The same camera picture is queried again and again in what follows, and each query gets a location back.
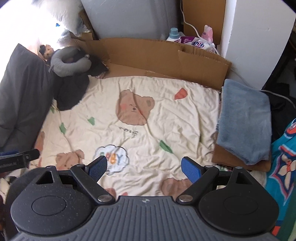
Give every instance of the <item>gray neck pillow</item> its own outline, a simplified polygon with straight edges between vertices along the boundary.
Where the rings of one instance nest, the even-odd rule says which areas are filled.
[[[88,71],[91,67],[91,61],[89,60],[88,54],[75,63],[66,64],[63,62],[73,57],[78,52],[79,50],[72,46],[57,50],[52,56],[50,69],[52,69],[60,77],[72,76],[74,74]]]

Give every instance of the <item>blue towel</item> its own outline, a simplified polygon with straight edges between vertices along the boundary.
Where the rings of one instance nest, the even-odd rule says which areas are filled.
[[[271,112],[266,94],[226,79],[218,128],[217,144],[246,165],[268,160]]]

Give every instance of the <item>black fabric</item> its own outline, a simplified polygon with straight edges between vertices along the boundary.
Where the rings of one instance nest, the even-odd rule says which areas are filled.
[[[270,101],[272,127],[271,141],[274,142],[284,134],[286,127],[296,118],[296,110],[288,100],[271,93],[265,92],[265,94],[268,95]],[[295,98],[290,96],[288,98],[296,104]]]
[[[79,51],[73,57],[73,62],[84,56],[85,52],[83,50]],[[79,103],[89,85],[88,75],[99,76],[101,73],[108,71],[98,57],[90,55],[89,59],[91,67],[85,73],[67,77],[59,77],[54,74],[54,98],[57,101],[57,108],[59,110],[69,110]]]
[[[34,146],[54,96],[48,70],[40,57],[16,46],[0,83],[0,152]]]
[[[5,232],[6,236],[9,239],[13,238],[18,232],[17,229],[13,223],[13,220],[11,218],[10,214],[10,208],[13,203],[13,201],[20,195],[20,193],[28,186],[28,184],[33,181],[33,179],[38,176],[44,168],[36,168],[33,169],[26,174],[22,175],[21,177],[17,178],[13,181],[13,183],[10,185],[9,191],[6,196],[5,201]]]

